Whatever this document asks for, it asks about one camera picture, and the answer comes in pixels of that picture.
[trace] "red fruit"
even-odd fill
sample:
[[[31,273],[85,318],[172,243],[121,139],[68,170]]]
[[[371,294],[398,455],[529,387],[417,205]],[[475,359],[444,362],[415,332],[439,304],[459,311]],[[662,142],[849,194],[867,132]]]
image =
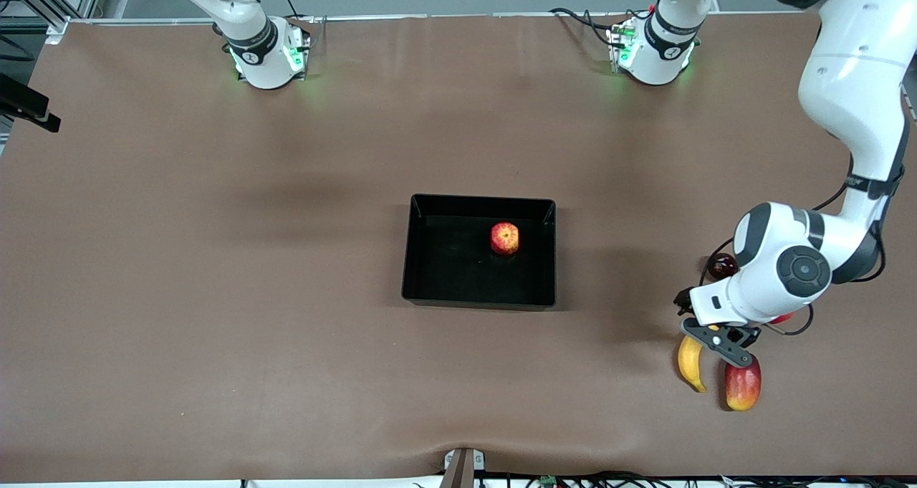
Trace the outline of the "red fruit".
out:
[[[714,255],[714,258],[710,261],[710,276],[714,277],[714,279],[722,280],[738,272],[739,263],[736,262],[736,257],[728,253],[718,253]]]
[[[519,250],[519,230],[515,224],[503,221],[491,228],[491,249],[497,255],[513,255]]]
[[[748,411],[761,396],[761,363],[751,357],[751,364],[737,368],[726,364],[726,404],[733,411]]]
[[[786,315],[777,316],[776,318],[770,320],[770,322],[771,322],[771,324],[776,325],[776,324],[779,324],[779,322],[785,322],[785,321],[789,320],[789,319],[792,318],[792,317],[793,317],[793,312],[787,312]]]

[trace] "brown table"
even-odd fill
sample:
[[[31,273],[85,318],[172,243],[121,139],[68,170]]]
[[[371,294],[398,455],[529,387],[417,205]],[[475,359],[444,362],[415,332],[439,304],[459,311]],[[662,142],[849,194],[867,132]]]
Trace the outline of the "brown table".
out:
[[[209,27],[72,24],[32,80],[62,132],[16,125],[0,168],[0,479],[420,475],[455,446],[491,471],[914,474],[917,182],[887,273],[754,345],[754,410],[673,367],[701,258],[844,178],[796,101],[816,28],[711,17],[646,87],[551,18],[337,22],[308,80],[259,92]],[[416,192],[556,200],[557,309],[404,302]]]

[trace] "yellow banana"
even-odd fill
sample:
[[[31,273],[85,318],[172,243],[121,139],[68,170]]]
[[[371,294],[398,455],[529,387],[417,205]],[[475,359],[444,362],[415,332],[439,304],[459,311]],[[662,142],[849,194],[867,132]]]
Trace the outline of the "yellow banana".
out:
[[[698,343],[690,335],[685,335],[678,347],[678,372],[685,381],[688,381],[688,384],[697,390],[697,393],[707,391],[707,387],[701,381],[701,350],[703,349],[704,345]]]

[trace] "black tray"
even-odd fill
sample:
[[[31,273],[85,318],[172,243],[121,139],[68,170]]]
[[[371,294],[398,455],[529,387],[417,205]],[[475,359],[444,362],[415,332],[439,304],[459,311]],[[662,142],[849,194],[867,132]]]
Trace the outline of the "black tray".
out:
[[[551,200],[415,194],[402,296],[417,305],[547,309],[557,299],[556,205]],[[491,250],[491,227],[519,228],[519,251]]]

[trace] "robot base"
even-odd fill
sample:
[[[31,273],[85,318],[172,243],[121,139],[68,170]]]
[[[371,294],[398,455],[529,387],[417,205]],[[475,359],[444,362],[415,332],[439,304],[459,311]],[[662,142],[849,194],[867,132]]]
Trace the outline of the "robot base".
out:
[[[304,80],[309,61],[311,37],[281,17],[269,17],[278,29],[278,44],[264,57],[262,64],[247,64],[231,54],[239,80],[259,89],[279,89],[291,80]]]
[[[615,25],[613,30],[605,32],[610,42],[623,45],[623,49],[608,47],[612,70],[628,71],[635,79],[648,85],[665,85],[688,66],[691,51],[694,51],[694,43],[683,53],[683,57],[664,60],[642,37],[644,24],[647,23],[648,19],[631,17],[622,24]]]

